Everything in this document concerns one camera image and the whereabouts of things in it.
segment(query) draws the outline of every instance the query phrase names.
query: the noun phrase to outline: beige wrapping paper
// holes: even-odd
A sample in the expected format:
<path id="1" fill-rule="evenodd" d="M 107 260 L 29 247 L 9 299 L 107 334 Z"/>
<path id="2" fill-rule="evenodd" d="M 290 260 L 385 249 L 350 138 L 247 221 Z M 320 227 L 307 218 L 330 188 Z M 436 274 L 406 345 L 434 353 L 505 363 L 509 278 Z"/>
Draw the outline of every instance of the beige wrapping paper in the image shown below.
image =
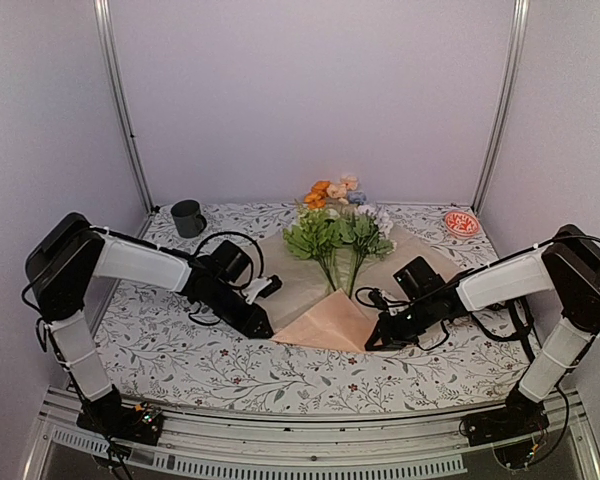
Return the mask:
<path id="1" fill-rule="evenodd" d="M 278 275 L 282 288 L 257 303 L 267 312 L 274 332 L 279 332 L 320 300 L 329 295 L 327 278 L 318 262 L 294 257 L 285 244 L 282 233 L 258 242 L 264 255 L 264 275 Z M 251 258 L 258 258 L 254 247 L 246 247 Z M 244 283 L 243 274 L 237 283 Z"/>
<path id="2" fill-rule="evenodd" d="M 363 353 L 375 322 L 342 291 L 332 293 L 300 315 L 272 340 L 305 347 Z"/>
<path id="3" fill-rule="evenodd" d="M 460 269 L 419 238 L 401 227 L 391 230 L 390 238 L 396 250 L 385 260 L 369 258 L 362 265 L 356 287 L 377 287 L 397 299 L 406 295 L 393 274 L 416 257 L 422 256 L 445 280 Z M 349 300 L 342 291 L 328 295 L 327 281 L 317 262 L 300 260 L 288 250 L 278 234 L 260 242 L 265 257 L 265 275 L 277 274 L 282 288 L 269 298 L 258 299 L 267 312 L 276 332 L 273 340 L 313 348 L 364 352 L 364 344 L 378 319 L 378 310 Z M 256 258 L 253 247 L 245 249 Z M 338 253 L 338 268 L 343 284 L 349 271 L 350 253 Z M 437 336 L 439 327 L 432 327 L 421 338 L 426 346 L 429 337 Z"/>

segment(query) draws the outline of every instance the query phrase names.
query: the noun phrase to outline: pink flower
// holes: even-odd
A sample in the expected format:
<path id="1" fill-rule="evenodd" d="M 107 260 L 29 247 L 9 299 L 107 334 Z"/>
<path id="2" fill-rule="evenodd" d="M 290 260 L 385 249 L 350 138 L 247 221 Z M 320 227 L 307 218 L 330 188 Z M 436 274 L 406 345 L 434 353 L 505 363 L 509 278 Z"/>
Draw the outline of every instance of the pink flower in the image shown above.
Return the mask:
<path id="1" fill-rule="evenodd" d="M 332 183 L 327 188 L 327 195 L 331 198 L 345 198 L 347 196 L 347 187 L 343 184 Z"/>
<path id="2" fill-rule="evenodd" d="M 347 190 L 356 190 L 358 188 L 358 177 L 353 175 L 345 175 L 340 179 L 340 182 L 347 188 Z"/>

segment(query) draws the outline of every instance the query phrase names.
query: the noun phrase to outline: vertical metal pole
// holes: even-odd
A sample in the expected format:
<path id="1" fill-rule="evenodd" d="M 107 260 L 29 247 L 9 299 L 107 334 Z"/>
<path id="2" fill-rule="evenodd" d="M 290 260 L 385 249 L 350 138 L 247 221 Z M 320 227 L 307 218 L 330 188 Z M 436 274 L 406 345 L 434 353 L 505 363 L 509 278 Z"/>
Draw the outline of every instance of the vertical metal pole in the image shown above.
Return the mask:
<path id="1" fill-rule="evenodd" d="M 107 67 L 107 73 L 109 74 L 114 104 L 116 106 L 118 121 L 120 122 L 120 128 L 122 129 L 122 135 L 124 137 L 125 147 L 127 149 L 129 163 L 131 165 L 131 172 L 133 174 L 136 187 L 138 188 L 142 206 L 147 213 L 151 213 L 154 203 L 153 199 L 151 198 L 151 192 L 149 191 L 147 178 L 144 174 L 144 168 L 142 167 L 142 162 L 140 161 L 140 154 L 138 153 L 138 146 L 136 145 L 135 140 L 136 137 L 131 126 L 131 117 L 129 116 L 129 109 L 127 108 L 127 101 L 122 88 L 120 66 L 118 64 L 118 56 L 116 54 L 116 46 L 113 38 L 113 26 L 111 24 L 111 14 L 109 12 L 109 1 L 94 1 L 100 44 L 102 46 L 102 53 L 104 55 L 105 65 Z"/>
<path id="2" fill-rule="evenodd" d="M 498 158 L 498 152 L 500 151 L 500 145 L 502 143 L 502 136 L 507 122 L 507 114 L 509 113 L 509 106 L 513 95 L 513 87 L 518 74 L 520 56 L 522 55 L 528 10 L 529 0 L 516 0 L 513 22 L 511 24 L 511 36 L 509 39 L 509 53 L 507 55 L 502 90 L 500 91 L 500 100 L 498 102 L 496 118 L 489 138 L 487 155 L 482 166 L 482 172 L 480 173 L 480 180 L 478 182 L 478 187 L 476 188 L 476 193 L 473 196 L 472 207 L 478 215 L 480 215 L 484 208 L 489 184 L 491 183 L 496 160 Z"/>

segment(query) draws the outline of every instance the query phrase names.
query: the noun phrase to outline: blue flower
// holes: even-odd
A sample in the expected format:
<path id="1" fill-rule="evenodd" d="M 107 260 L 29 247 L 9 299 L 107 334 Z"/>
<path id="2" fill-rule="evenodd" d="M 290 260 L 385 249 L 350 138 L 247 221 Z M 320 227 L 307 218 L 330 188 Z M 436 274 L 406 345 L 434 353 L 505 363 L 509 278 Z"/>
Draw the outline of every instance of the blue flower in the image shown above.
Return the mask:
<path id="1" fill-rule="evenodd" d="M 367 196 L 364 192 L 348 192 L 347 200 L 355 205 L 364 205 L 367 202 Z"/>

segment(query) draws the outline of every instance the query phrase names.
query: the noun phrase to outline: orange flower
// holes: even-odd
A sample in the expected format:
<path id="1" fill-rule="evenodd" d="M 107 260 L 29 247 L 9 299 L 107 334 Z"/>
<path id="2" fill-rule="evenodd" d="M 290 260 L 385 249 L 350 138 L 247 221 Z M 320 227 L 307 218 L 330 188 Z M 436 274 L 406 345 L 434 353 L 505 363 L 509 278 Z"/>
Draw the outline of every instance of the orange flower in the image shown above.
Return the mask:
<path id="1" fill-rule="evenodd" d="M 309 210 L 323 208 L 326 204 L 327 204 L 327 201 L 324 198 L 321 198 L 320 200 L 316 200 L 314 202 L 309 203 Z"/>
<path id="2" fill-rule="evenodd" d="M 329 188 L 329 185 L 331 185 L 331 182 L 328 180 L 321 180 L 319 182 L 316 182 L 313 187 L 311 187 L 311 191 L 313 193 L 322 193 L 323 196 L 327 195 L 327 188 Z"/>
<path id="3" fill-rule="evenodd" d="M 322 200 L 323 198 L 324 198 L 324 195 L 320 195 L 319 193 L 316 193 L 316 192 L 311 192 L 309 195 L 304 197 L 304 203 L 316 202 L 318 200 Z"/>

